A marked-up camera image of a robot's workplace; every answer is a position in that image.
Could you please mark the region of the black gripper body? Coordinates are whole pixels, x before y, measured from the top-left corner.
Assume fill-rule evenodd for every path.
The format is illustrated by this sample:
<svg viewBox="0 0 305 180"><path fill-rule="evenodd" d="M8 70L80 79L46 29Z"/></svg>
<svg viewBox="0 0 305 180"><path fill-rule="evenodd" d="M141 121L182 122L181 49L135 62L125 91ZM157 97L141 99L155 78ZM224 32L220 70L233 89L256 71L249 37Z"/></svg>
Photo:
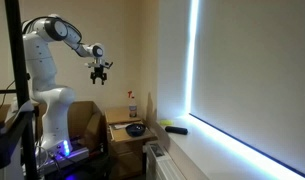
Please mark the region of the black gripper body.
<svg viewBox="0 0 305 180"><path fill-rule="evenodd" d="M94 71L91 73L90 78L95 80L96 78L100 78L101 80L107 79L107 74L104 72L103 67L95 67Z"/></svg>

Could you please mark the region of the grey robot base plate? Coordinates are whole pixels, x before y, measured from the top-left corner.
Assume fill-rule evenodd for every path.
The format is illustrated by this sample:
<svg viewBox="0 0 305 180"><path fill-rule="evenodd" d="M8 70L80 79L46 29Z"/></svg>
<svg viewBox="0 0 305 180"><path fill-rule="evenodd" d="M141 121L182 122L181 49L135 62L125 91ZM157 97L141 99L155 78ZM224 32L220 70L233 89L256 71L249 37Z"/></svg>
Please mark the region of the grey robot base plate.
<svg viewBox="0 0 305 180"><path fill-rule="evenodd" d="M86 160L89 157L89 150L84 147L73 150L69 155L65 155L59 151L45 150L42 147L37 147L35 156L39 173L41 175L48 175L58 169L76 165L82 160Z"/></svg>

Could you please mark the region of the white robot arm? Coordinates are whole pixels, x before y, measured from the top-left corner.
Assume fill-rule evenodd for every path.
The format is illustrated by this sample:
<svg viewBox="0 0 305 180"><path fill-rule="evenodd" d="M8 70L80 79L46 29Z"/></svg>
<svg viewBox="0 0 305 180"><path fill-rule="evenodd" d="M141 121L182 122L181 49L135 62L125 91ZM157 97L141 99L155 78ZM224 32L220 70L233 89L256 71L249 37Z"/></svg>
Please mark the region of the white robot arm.
<svg viewBox="0 0 305 180"><path fill-rule="evenodd" d="M56 84L57 69L48 44L63 41L80 57L92 57L94 62L86 64L88 68L94 69L90 79L95 81L96 78L100 78L101 84L107 79L104 69L109 69L112 63L104 60L102 44L82 43L80 31L57 14L24 22L22 33L27 71L32 80L31 98L47 106L42 117L43 153L52 152L69 156L73 147L69 139L67 115L75 99L75 93L70 87Z"/></svg>

